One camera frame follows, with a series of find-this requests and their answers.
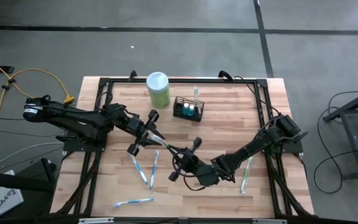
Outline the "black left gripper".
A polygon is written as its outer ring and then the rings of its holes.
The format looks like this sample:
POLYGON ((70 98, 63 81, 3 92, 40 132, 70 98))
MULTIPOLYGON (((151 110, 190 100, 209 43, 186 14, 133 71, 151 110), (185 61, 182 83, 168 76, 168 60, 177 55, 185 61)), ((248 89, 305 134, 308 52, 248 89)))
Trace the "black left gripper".
POLYGON ((161 146, 161 144, 157 141, 149 139, 149 131, 151 131, 154 135, 158 136, 161 139, 165 139, 165 137, 157 130, 155 122, 159 118, 159 114, 156 110, 151 110, 148 115, 148 120, 144 123, 138 114, 130 113, 128 110, 125 110, 126 113, 131 114, 132 117, 129 118, 129 122, 126 126, 126 131, 135 136, 135 141, 130 144, 127 152, 136 156, 139 152, 139 147, 146 146, 161 146))

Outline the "green disinfecting wipes canister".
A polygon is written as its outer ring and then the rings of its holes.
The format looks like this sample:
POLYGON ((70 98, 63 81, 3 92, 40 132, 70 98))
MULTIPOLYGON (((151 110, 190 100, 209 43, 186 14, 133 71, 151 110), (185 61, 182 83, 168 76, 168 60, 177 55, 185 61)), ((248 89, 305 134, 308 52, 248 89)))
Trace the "green disinfecting wipes canister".
POLYGON ((146 79, 146 85, 154 108, 166 108, 170 103, 169 79, 166 74, 151 73, 146 79))

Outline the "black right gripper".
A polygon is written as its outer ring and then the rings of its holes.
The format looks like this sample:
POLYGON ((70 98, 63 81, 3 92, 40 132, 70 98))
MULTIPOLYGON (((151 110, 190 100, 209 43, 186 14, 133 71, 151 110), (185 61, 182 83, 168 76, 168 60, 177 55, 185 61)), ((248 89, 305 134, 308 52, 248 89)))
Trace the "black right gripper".
POLYGON ((219 183, 218 166, 206 164, 195 155, 195 151, 201 144, 201 138, 197 137, 190 148, 180 148, 170 144, 166 146, 172 155, 172 166, 174 169, 168 177, 169 180, 174 182, 179 176, 182 176, 184 179, 197 178, 203 187, 209 187, 219 183))

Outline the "black stand foot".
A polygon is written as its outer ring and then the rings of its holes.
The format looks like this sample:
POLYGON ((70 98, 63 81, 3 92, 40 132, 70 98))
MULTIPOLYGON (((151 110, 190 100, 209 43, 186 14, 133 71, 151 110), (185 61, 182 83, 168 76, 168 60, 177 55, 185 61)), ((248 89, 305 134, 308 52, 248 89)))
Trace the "black stand foot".
POLYGON ((57 166, 42 158, 16 175, 0 173, 0 187, 52 192, 56 184, 55 171, 57 166))

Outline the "blue toothbrush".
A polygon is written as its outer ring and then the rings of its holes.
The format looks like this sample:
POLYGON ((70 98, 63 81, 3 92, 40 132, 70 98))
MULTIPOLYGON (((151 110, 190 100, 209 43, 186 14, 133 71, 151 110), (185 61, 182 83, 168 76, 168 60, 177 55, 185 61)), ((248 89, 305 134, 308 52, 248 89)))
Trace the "blue toothbrush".
POLYGON ((153 165, 153 169, 152 169, 152 174, 151 174, 151 177, 150 177, 150 185, 149 185, 149 189, 150 189, 150 190, 153 190, 153 189, 154 189, 155 175, 156 175, 156 171, 157 171, 158 157, 159 157, 159 151, 156 151, 156 152, 155 152, 154 165, 153 165))
POLYGON ((117 208, 117 207, 121 207, 123 205, 127 205, 127 204, 133 204, 133 203, 145 203, 145 202, 152 202, 154 201, 154 198, 142 198, 142 199, 137 199, 137 200, 127 200, 124 202, 116 202, 114 203, 113 207, 117 208))
POLYGON ((132 159, 132 162, 134 163, 134 166, 135 166, 137 172, 139 173, 139 175, 140 175, 142 181, 143 181, 145 184, 148 184, 148 180, 147 180, 147 178, 146 178, 146 176, 145 176, 145 174, 144 174, 144 171, 142 170, 142 168, 141 168, 141 166, 139 165, 139 163, 136 161, 135 157, 134 157, 132 154, 130 154, 129 156, 130 156, 130 158, 132 159))

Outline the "silver metal bracket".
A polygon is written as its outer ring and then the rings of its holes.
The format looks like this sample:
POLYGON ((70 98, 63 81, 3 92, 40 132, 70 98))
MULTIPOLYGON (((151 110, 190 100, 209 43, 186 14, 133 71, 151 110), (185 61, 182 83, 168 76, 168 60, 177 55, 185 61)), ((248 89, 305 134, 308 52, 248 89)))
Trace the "silver metal bracket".
POLYGON ((288 224, 288 222, 281 219, 259 218, 253 219, 252 224, 288 224))
POLYGON ((113 217, 81 218, 78 220, 78 224, 112 224, 112 223, 114 223, 113 217))

